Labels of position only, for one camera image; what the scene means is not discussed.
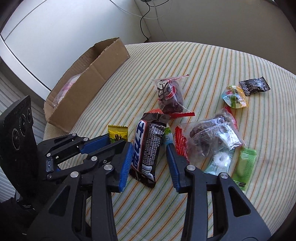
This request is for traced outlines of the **clear bag red edge snacks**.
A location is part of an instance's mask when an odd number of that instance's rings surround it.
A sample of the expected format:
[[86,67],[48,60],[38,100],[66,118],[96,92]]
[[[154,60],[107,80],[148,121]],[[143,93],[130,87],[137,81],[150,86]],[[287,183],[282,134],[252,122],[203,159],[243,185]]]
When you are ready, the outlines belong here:
[[245,142],[238,131],[230,107],[224,107],[212,118],[181,123],[175,128],[177,154],[198,163],[222,149],[234,150]]

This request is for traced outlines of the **clear bag dark dried fruit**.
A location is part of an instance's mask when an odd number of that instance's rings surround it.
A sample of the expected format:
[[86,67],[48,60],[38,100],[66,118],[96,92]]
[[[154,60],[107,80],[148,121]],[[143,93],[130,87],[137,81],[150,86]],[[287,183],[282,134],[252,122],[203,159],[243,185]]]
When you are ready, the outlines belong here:
[[153,79],[152,82],[158,94],[159,109],[170,117],[171,120],[195,116],[184,105],[183,83],[189,75]]

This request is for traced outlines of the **green candy packet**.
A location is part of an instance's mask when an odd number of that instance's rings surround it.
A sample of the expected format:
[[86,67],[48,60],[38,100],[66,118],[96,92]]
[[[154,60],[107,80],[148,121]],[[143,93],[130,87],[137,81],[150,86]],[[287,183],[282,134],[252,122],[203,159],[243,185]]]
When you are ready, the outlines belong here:
[[248,187],[256,157],[256,150],[245,147],[241,148],[236,167],[232,174],[232,180],[242,191],[245,191]]

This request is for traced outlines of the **teal candy packet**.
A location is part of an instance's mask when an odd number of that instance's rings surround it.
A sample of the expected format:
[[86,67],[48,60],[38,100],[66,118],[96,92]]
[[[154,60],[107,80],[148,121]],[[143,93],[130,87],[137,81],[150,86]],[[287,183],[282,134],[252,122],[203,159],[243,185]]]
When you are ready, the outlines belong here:
[[222,148],[211,157],[204,170],[205,173],[218,176],[220,173],[228,173],[234,155],[234,149]]

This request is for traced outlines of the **black candy packet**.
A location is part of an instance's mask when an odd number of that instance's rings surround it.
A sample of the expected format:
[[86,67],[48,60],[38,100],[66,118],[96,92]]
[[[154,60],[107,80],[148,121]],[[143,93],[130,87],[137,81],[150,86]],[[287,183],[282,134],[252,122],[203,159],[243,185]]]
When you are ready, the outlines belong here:
[[257,92],[267,92],[270,90],[270,87],[263,76],[260,78],[243,80],[240,81],[239,84],[246,96],[250,96],[250,94]]

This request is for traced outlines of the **brown cardboard box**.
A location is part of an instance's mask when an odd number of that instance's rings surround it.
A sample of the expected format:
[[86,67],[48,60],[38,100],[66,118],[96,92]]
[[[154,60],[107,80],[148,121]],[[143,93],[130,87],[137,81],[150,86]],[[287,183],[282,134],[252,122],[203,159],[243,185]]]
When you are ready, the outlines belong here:
[[[96,43],[63,74],[44,103],[46,121],[70,132],[90,101],[130,55],[119,37]],[[53,100],[66,82],[81,74],[56,108]]]

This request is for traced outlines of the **small white green packet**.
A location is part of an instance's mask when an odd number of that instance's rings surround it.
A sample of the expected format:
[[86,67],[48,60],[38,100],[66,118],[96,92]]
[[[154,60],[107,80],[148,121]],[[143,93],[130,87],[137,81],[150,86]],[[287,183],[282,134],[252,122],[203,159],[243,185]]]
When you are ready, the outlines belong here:
[[174,143],[174,137],[173,133],[171,132],[171,128],[168,126],[165,128],[164,134],[163,134],[163,144],[167,146],[168,144]]

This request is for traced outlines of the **yellow jelly cup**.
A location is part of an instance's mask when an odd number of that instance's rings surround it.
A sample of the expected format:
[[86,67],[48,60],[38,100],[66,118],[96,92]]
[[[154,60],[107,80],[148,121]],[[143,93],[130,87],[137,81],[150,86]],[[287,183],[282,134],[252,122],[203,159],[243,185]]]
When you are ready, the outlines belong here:
[[248,102],[243,90],[235,85],[227,85],[222,93],[222,99],[231,108],[246,108]]

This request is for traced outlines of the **yellow candy packet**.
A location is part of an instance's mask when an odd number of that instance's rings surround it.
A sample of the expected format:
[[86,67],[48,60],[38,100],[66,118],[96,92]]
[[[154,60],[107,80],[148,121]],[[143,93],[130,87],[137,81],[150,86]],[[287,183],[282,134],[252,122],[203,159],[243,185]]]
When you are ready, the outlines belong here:
[[108,125],[108,135],[111,143],[119,140],[128,141],[128,127]]

